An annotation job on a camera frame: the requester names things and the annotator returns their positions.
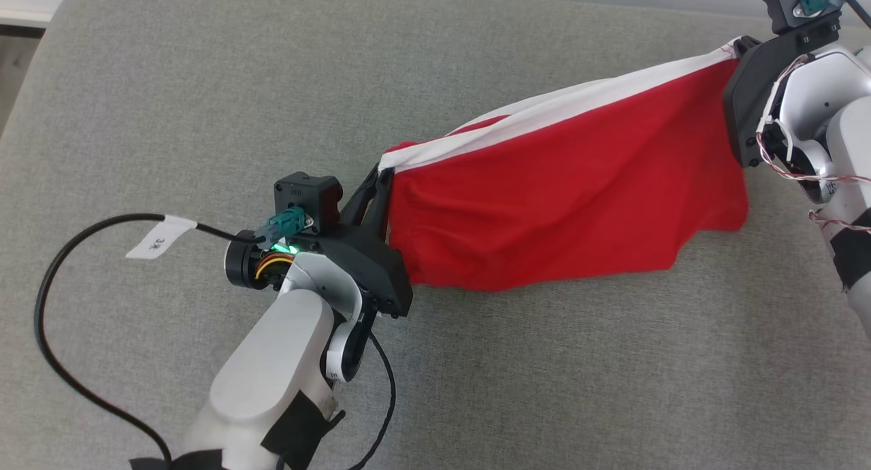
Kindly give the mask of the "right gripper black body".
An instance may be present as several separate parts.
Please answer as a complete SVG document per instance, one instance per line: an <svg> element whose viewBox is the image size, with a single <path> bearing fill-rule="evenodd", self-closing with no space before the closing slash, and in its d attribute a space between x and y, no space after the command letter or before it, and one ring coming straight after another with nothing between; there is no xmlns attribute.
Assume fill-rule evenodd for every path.
<svg viewBox="0 0 871 470"><path fill-rule="evenodd" d="M732 154L741 167L761 163L755 132L772 85L800 55L839 39L840 14L827 14L762 42L742 58L723 94Z"/></svg>

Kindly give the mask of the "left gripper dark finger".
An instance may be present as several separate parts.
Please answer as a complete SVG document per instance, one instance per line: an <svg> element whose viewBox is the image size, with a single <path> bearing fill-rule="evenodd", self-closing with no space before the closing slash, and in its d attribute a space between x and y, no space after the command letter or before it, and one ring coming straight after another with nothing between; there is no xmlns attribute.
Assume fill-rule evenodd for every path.
<svg viewBox="0 0 871 470"><path fill-rule="evenodd" d="M355 193L351 195L348 203L340 212L340 222L342 224L353 226L363 225L363 219L367 212L368 203L370 203L370 200L373 197L372 188L377 173L380 173L378 165L370 170Z"/></svg>
<svg viewBox="0 0 871 470"><path fill-rule="evenodd" d="M373 197L368 203L363 228L386 243L389 224L389 209L394 173L377 173L373 185Z"/></svg>

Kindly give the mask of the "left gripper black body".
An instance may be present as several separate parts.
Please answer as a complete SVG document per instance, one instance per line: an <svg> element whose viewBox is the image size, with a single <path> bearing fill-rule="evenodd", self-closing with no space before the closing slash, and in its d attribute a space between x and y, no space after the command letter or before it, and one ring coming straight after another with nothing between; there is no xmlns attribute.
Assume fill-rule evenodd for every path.
<svg viewBox="0 0 871 470"><path fill-rule="evenodd" d="M378 299L378 311L407 317L414 293L398 250L370 229L337 224L318 235L298 234L303 249L323 254Z"/></svg>

